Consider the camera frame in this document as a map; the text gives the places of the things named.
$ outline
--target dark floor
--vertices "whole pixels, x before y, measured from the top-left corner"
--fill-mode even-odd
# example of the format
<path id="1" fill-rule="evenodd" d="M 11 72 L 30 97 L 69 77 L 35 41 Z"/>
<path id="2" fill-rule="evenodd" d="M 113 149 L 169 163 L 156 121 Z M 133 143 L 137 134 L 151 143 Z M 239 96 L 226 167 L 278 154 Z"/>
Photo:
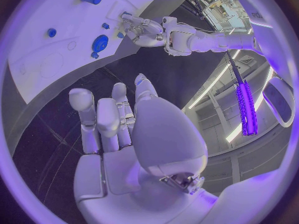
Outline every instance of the dark floor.
<path id="1" fill-rule="evenodd" d="M 172 16 L 203 29 L 208 26 L 178 8 Z M 68 102 L 72 88 L 86 88 L 95 100 L 111 96 L 117 82 L 127 85 L 127 96 L 134 105 L 134 79 L 144 73 L 162 98 L 180 109 L 207 80 L 223 53 L 193 53 L 173 57 L 161 47 L 141 48 L 137 54 L 113 62 L 79 79 L 49 102 L 24 131 L 13 160 L 23 179 L 36 196 L 56 215 L 70 224 L 85 223 L 73 195 L 73 178 L 83 154 L 78 114 Z"/>

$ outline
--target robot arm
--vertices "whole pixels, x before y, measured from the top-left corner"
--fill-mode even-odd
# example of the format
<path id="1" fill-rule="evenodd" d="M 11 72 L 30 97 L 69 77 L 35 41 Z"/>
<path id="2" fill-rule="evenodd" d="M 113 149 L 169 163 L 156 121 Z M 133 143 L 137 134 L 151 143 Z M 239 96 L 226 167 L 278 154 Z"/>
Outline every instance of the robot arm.
<path id="1" fill-rule="evenodd" d="M 164 46 L 165 51 L 173 56 L 187 56 L 192 51 L 224 52 L 228 49 L 252 50 L 262 55 L 253 34 L 209 34 L 187 24 L 178 24 L 177 19 L 170 16 L 163 18 L 163 27 L 155 21 L 134 17 L 129 13 L 124 13 L 122 19 L 126 34 L 136 45 Z"/>

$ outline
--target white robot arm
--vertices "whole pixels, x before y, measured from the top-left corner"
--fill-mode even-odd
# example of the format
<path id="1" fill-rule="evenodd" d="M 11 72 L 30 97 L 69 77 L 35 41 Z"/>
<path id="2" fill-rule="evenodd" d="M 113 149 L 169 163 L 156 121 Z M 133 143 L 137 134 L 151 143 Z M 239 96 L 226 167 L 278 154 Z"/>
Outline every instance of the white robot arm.
<path id="1" fill-rule="evenodd" d="M 124 13 L 124 29 L 128 37 L 138 46 L 164 46 L 173 56 L 187 56 L 196 52 L 224 52 L 228 49 L 252 50 L 262 55 L 254 34 L 234 32 L 206 33 L 188 24 L 177 23 L 175 17 L 165 16 L 163 27 L 155 21 L 134 17 Z"/>

